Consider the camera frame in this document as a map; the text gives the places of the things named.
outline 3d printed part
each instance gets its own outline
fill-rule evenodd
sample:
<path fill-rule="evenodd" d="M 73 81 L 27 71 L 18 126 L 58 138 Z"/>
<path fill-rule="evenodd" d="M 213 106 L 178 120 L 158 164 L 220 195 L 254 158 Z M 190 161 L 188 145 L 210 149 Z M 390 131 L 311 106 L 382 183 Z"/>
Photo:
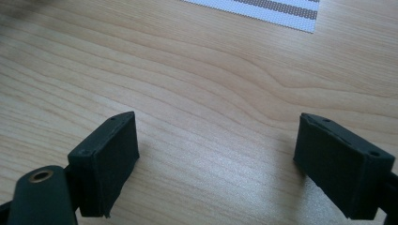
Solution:
<path fill-rule="evenodd" d="M 294 160 L 347 218 L 374 219 L 395 158 L 327 118 L 303 113 Z"/>
<path fill-rule="evenodd" d="M 0 206 L 0 225 L 77 224 L 78 207 L 84 217 L 108 217 L 139 156 L 134 112 L 109 118 L 69 153 L 67 168 L 23 176 Z"/>

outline wooden table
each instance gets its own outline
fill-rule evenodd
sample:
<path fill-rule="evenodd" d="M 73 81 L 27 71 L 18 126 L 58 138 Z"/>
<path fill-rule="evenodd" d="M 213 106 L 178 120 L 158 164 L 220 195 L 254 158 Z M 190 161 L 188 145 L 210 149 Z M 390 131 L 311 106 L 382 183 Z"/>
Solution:
<path fill-rule="evenodd" d="M 308 34 L 178 0 L 0 0 L 0 203 L 135 111 L 141 158 L 112 217 L 80 224 L 380 224 L 292 157 L 302 112 L 398 157 L 397 11 L 321 0 Z"/>

